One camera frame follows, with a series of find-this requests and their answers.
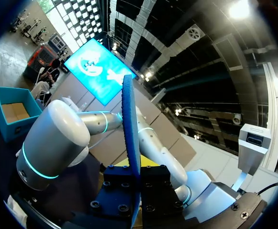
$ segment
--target cable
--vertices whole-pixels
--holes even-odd
[[[257,195],[259,196],[259,195],[261,195],[261,193],[263,193],[263,192],[265,192],[266,190],[269,190],[271,187],[275,187],[275,186],[278,186],[278,182],[277,182],[277,183],[274,183],[274,184],[272,184],[272,185],[269,185],[269,186],[267,186],[267,187],[265,187],[264,189],[262,189],[261,191],[259,191],[259,192],[257,193]]]

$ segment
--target ventilation fan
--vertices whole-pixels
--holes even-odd
[[[187,30],[187,34],[189,38],[192,39],[193,41],[198,41],[201,38],[201,33],[196,28],[189,28]]]

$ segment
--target cardboard box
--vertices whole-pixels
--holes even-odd
[[[29,132],[41,113],[28,89],[0,87],[0,131],[5,142]]]
[[[24,108],[23,103],[12,104],[12,107],[18,120],[22,120],[30,117],[26,109]]]
[[[7,123],[13,123],[30,117],[22,103],[3,104],[2,109]]]

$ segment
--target floor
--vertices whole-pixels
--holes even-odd
[[[22,76],[27,61],[37,48],[29,38],[22,37],[18,32],[5,33],[0,39],[0,86],[19,87],[31,90],[33,83]],[[61,74],[53,86],[58,85],[66,78]]]

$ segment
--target yellow surface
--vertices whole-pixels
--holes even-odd
[[[140,155],[141,159],[141,167],[146,167],[146,166],[159,166],[155,162],[149,160],[146,158],[144,155]],[[124,159],[123,161],[115,164],[115,166],[129,166],[128,158]]]

